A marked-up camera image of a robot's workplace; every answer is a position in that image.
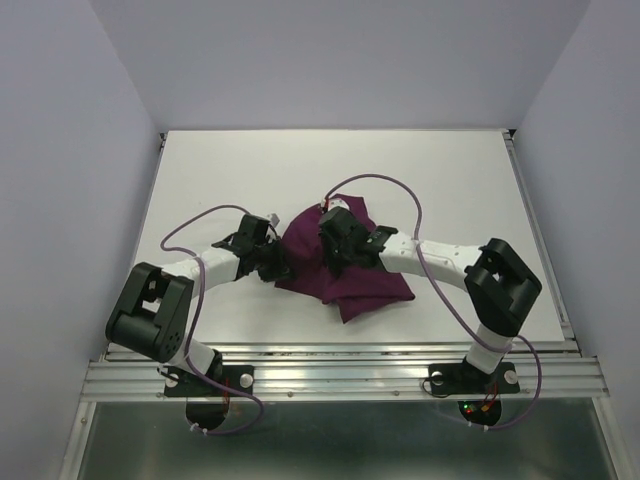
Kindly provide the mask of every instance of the gray wall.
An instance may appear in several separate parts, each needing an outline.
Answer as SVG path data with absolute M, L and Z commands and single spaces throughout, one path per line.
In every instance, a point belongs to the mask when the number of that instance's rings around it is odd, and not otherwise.
M 157 151 L 86 0 L 0 2 L 2 478 L 57 478 Z
M 516 127 L 587 0 L 91 0 L 168 128 Z
M 593 0 L 516 134 L 572 324 L 640 460 L 640 3 Z

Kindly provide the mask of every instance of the screw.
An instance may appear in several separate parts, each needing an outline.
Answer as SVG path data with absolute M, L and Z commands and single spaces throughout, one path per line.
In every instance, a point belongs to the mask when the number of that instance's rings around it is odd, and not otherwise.
M 518 383 L 518 374 L 513 370 L 507 370 L 504 372 L 504 379 L 509 385 L 515 385 Z
M 253 385 L 253 377 L 251 375 L 248 373 L 240 375 L 240 386 L 242 388 L 249 388 L 251 385 Z

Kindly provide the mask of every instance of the white table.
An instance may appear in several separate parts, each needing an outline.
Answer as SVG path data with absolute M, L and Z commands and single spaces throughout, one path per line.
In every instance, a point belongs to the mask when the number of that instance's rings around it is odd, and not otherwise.
M 258 215 L 276 212 L 280 232 L 341 180 L 364 172 L 390 175 L 420 198 L 421 237 L 481 245 L 507 240 L 543 284 L 523 334 L 562 341 L 558 309 L 501 131 L 173 131 L 170 132 L 144 221 L 136 262 L 166 264 L 182 257 L 160 250 L 177 224 L 222 203 Z M 360 180 L 342 193 L 365 198 L 371 218 L 410 233 L 416 211 L 392 184 Z M 175 237 L 196 251 L 233 232 L 240 213 L 216 212 Z M 196 336 L 222 343 L 468 342 L 426 279 L 405 276 L 416 300 L 343 325 L 336 307 L 275 289 L 254 274 L 208 292 Z M 468 323 L 478 325 L 466 293 L 443 289 Z

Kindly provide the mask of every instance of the crumpled fabric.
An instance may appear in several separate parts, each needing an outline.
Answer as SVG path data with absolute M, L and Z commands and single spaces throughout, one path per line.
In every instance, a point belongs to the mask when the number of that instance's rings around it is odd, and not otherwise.
M 369 218 L 362 197 L 335 195 L 349 205 L 351 213 L 370 231 L 376 228 Z M 336 304 L 343 323 L 358 315 L 392 303 L 410 301 L 415 295 L 399 273 L 347 267 L 335 278 L 323 263 L 318 222 L 322 211 L 313 205 L 298 215 L 282 236 L 289 267 L 296 278 L 276 282 L 276 288 L 318 298 L 323 304 Z

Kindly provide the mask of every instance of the folded garment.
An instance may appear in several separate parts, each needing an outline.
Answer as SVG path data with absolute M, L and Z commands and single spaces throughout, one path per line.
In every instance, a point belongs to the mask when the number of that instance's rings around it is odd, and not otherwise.
M 351 213 L 369 230 L 376 228 L 362 197 L 336 195 L 334 198 L 346 202 Z M 282 236 L 285 258 L 296 278 L 276 282 L 277 288 L 319 298 L 324 304 L 337 304 L 344 323 L 362 313 L 415 298 L 399 273 L 350 266 L 339 277 L 334 277 L 323 262 L 318 235 L 321 216 L 318 205 L 307 208 L 291 222 Z

